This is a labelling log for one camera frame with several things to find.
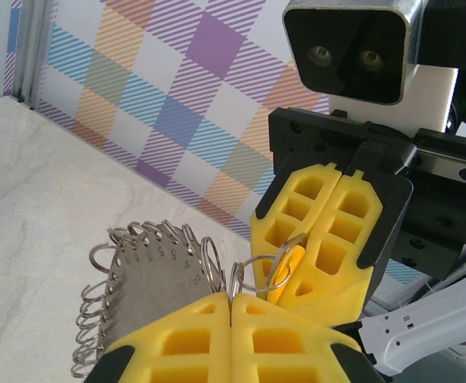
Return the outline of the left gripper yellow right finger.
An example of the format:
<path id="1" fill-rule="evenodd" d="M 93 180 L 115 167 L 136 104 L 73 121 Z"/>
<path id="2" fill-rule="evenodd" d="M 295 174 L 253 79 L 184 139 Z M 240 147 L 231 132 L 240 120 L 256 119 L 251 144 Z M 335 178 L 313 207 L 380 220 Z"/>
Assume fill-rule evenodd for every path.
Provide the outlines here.
<path id="1" fill-rule="evenodd" d="M 231 383 L 385 383 L 346 334 L 262 299 L 231 308 Z"/>

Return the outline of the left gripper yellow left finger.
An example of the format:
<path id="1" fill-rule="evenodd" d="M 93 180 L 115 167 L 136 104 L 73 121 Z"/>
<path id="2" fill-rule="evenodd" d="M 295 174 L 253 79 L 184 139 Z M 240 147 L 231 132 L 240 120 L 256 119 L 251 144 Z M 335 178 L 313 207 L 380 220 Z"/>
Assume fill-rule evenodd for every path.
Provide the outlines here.
<path id="1" fill-rule="evenodd" d="M 84 383 L 232 383 L 231 316 L 210 294 L 115 341 Z"/>

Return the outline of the small silver key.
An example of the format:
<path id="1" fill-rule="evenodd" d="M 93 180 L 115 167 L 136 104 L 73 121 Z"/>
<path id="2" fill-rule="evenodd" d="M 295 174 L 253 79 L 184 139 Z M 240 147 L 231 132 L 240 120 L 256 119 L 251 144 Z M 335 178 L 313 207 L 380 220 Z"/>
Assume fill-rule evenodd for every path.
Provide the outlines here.
<path id="1" fill-rule="evenodd" d="M 269 293 L 271 291 L 277 290 L 280 287 L 284 286 L 288 280 L 290 279 L 291 275 L 291 267 L 289 264 L 286 265 L 287 273 L 286 277 L 279 283 L 273 283 L 272 279 L 275 276 L 275 271 L 279 264 L 282 262 L 282 260 L 287 258 L 287 255 L 290 253 L 290 251 L 296 247 L 297 245 L 300 245 L 305 238 L 305 235 L 303 233 L 296 235 L 295 237 L 288 239 L 286 242 L 284 242 L 280 248 L 278 249 L 278 252 L 275 255 L 269 255 L 269 254 L 262 254 L 262 255 L 256 255 L 254 257 L 249 258 L 247 261 L 242 262 L 238 265 L 238 269 L 236 272 L 235 279 L 239 283 L 239 291 L 242 291 L 243 289 L 248 290 L 250 292 L 254 293 Z M 246 266 L 251 265 L 252 263 L 261 261 L 261 260 L 271 260 L 271 268 L 269 270 L 269 274 L 266 277 L 266 284 L 263 288 L 258 288 L 255 285 L 249 285 L 244 282 L 244 271 Z"/>

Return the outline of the metal keyring organiser disc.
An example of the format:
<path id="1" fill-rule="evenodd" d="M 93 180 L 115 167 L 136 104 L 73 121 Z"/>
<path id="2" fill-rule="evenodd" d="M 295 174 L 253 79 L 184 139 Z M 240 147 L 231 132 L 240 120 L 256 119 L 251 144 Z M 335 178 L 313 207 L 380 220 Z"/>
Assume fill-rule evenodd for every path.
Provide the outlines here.
<path id="1" fill-rule="evenodd" d="M 82 383 L 107 348 L 120 338 L 214 293 L 238 286 L 242 251 L 224 256 L 208 236 L 188 225 L 133 222 L 111 228 L 109 240 L 89 252 L 99 282 L 81 292 L 71 374 Z"/>

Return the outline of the aluminium frame post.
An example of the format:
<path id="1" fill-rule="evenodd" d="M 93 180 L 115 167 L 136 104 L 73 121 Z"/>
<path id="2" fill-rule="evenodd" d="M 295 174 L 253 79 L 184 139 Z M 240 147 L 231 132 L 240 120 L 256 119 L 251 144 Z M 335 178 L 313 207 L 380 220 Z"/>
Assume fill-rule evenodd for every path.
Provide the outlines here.
<path id="1" fill-rule="evenodd" d="M 31 109 L 38 107 L 60 0 L 22 0 L 12 95 Z"/>

